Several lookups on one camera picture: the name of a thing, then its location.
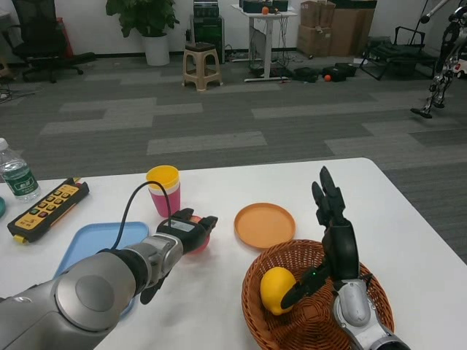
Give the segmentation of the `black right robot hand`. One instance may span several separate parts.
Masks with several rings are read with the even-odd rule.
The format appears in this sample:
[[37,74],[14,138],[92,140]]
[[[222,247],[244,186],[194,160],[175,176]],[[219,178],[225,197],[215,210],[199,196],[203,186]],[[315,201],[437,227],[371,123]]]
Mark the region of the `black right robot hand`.
[[360,276],[355,231],[343,215],[345,204],[341,190],[334,184],[326,167],[320,170],[320,182],[312,183],[312,195],[317,205],[317,220],[325,227],[322,239],[324,258],[318,267],[309,268],[286,292],[280,303],[283,309],[316,293],[327,279],[341,282]]

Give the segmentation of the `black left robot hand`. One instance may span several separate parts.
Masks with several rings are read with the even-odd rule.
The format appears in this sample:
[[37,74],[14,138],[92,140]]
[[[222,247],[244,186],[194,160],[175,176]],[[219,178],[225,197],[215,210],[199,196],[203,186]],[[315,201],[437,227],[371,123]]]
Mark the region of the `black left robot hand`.
[[193,213],[194,210],[190,208],[176,211],[156,229],[156,233],[178,238],[182,242],[183,254],[194,254],[204,250],[218,221],[214,216],[197,217]]

